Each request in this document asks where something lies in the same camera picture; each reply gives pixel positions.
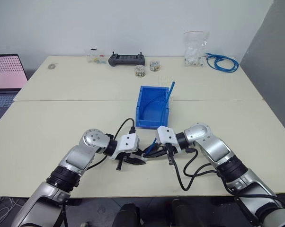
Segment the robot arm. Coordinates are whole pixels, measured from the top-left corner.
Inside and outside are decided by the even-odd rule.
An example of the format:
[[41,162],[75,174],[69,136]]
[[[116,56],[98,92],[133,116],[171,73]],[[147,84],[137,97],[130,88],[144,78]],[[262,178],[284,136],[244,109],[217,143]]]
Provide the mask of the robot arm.
[[251,224],[285,227],[285,209],[282,204],[272,198],[257,196],[276,196],[273,191],[221,139],[212,134],[208,125],[197,123],[178,134],[171,128],[161,126],[157,129],[156,139],[164,146],[170,144],[177,152],[188,147],[199,148],[226,182],[229,191],[237,196],[236,201]]
[[136,133],[112,140],[100,130],[87,130],[79,144],[66,154],[46,181],[42,182],[28,199],[15,217],[12,227],[60,226],[60,205],[69,199],[70,192],[79,185],[80,178],[93,161],[94,155],[105,154],[115,159],[118,154],[136,152],[138,145]]

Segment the white table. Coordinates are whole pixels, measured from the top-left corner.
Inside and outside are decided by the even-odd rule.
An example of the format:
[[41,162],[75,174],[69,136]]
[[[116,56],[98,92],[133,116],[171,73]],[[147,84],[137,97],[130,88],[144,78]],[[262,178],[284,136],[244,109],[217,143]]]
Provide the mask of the white table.
[[[160,71],[150,71],[157,59]],[[53,70],[48,65],[57,63]],[[136,101],[140,86],[170,87],[173,100],[261,100],[244,71],[223,73],[205,67],[184,66],[178,58],[146,58],[146,76],[134,75],[134,66],[87,63],[85,57],[50,56],[35,72],[15,101]]]
[[[30,196],[85,130],[114,134],[125,118],[135,116],[135,106],[136,101],[13,103],[0,120],[0,196]],[[285,129],[264,101],[170,102],[169,127],[175,132],[195,122],[209,124],[274,192],[285,192]],[[137,129],[137,134],[142,149],[155,137],[154,130]],[[180,169],[191,156],[176,155]],[[101,158],[96,155],[95,162]],[[206,162],[199,155],[189,171]],[[121,171],[116,166],[116,160],[106,160],[89,170],[72,197],[227,195],[214,174],[197,178],[188,192],[182,191],[166,157],[143,166],[124,163]]]

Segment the floor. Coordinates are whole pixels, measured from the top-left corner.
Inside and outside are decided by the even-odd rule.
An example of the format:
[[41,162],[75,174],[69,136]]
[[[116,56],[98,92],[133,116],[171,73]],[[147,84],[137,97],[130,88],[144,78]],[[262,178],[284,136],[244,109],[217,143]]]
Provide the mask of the floor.
[[[285,194],[279,195],[285,201]],[[165,227],[166,208],[176,197],[139,197],[139,198],[94,198],[83,199],[79,206],[67,206],[66,213],[70,227],[80,227],[82,222],[89,222],[90,227],[111,227],[120,207],[126,203],[133,202],[141,209],[141,217],[145,222],[144,227]],[[244,217],[239,207],[228,202],[221,205],[221,199],[231,197],[178,197],[187,201],[192,206],[192,212],[196,213],[205,222],[205,227],[250,227],[252,226]],[[26,199],[19,199],[23,204]],[[0,209],[10,207],[10,200],[4,200]],[[20,207],[15,206],[7,215],[0,227],[7,227]]]

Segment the blue storage bin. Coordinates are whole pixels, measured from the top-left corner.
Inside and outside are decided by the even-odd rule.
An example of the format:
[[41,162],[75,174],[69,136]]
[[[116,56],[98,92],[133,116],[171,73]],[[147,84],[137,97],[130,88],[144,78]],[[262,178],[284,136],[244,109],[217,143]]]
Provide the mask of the blue storage bin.
[[136,106],[136,126],[156,129],[161,125],[168,125],[168,93],[168,87],[141,86]]

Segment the remote controller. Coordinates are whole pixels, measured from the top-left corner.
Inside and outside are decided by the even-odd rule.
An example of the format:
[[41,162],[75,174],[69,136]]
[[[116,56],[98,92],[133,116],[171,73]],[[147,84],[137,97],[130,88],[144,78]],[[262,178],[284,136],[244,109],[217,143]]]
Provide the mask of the remote controller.
[[119,55],[114,53],[108,60],[111,66],[116,65],[145,65],[144,55],[142,53],[138,55]]

